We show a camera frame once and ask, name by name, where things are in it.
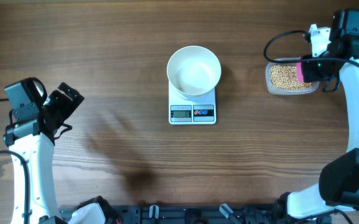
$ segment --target digital scale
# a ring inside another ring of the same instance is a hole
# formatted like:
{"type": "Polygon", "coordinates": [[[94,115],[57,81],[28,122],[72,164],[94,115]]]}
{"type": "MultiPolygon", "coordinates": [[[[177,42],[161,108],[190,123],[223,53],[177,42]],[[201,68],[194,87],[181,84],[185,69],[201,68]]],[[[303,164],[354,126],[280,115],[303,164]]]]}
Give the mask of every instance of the digital scale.
{"type": "Polygon", "coordinates": [[[169,123],[184,124],[215,124],[217,107],[215,105],[215,88],[198,98],[185,98],[171,82],[168,87],[169,123]]]}

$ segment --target clear plastic container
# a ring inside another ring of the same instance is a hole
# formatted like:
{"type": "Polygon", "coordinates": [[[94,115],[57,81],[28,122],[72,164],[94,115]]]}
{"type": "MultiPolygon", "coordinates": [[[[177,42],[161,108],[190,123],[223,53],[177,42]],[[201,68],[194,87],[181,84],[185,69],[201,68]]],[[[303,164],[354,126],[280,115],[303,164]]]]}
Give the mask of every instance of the clear plastic container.
{"type": "MultiPolygon", "coordinates": [[[[276,60],[297,60],[297,59],[298,58],[278,58],[276,60]]],[[[282,90],[282,89],[278,89],[272,84],[272,80],[271,80],[271,67],[273,65],[292,66],[292,67],[296,66],[295,63],[277,64],[277,63],[272,63],[272,62],[270,62],[266,66],[266,70],[265,70],[266,85],[268,86],[268,92],[270,92],[271,94],[274,94],[274,95],[306,94],[306,93],[312,93],[313,91],[315,91],[319,87],[319,82],[314,82],[314,83],[312,83],[312,86],[310,88],[306,88],[306,89],[303,89],[303,90],[282,90]]]]}

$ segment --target pink object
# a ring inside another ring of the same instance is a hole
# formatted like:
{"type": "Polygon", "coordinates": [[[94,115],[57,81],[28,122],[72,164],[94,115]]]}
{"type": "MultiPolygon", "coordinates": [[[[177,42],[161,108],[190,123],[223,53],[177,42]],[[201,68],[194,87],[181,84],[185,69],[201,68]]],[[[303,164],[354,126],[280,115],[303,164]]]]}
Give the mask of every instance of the pink object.
{"type": "Polygon", "coordinates": [[[296,73],[297,73],[297,79],[298,82],[303,83],[304,82],[304,76],[302,75],[302,69],[301,69],[301,63],[296,63],[296,73]]]}

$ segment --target wooden table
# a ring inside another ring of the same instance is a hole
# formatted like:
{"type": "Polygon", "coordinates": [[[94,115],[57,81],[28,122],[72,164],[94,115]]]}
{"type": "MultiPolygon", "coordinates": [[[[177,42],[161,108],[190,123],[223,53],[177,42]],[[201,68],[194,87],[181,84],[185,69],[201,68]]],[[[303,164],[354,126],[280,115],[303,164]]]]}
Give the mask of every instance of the wooden table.
{"type": "MultiPolygon", "coordinates": [[[[67,82],[85,101],[56,142],[59,207],[102,195],[113,205],[243,205],[273,202],[318,181],[345,153],[343,90],[274,96],[266,89],[266,42],[359,1],[128,1],[0,5],[0,98],[38,77],[51,93],[67,82]],[[201,45],[222,65],[218,123],[171,126],[166,65],[201,45]]],[[[298,35],[272,57],[308,54],[298,35]]],[[[0,103],[0,149],[9,103],[0,103]]],[[[10,157],[0,156],[0,223],[13,208],[10,157]]],[[[359,213],[351,215],[359,223],[359,213]]]]}

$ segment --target grain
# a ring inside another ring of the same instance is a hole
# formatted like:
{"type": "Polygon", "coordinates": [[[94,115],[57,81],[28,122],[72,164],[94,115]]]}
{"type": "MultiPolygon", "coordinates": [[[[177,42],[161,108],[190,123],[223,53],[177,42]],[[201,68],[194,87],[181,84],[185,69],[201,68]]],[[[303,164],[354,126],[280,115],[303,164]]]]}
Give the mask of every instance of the grain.
{"type": "Polygon", "coordinates": [[[273,65],[271,81],[274,87],[281,90],[303,90],[312,87],[311,83],[300,83],[295,66],[273,65]]]}

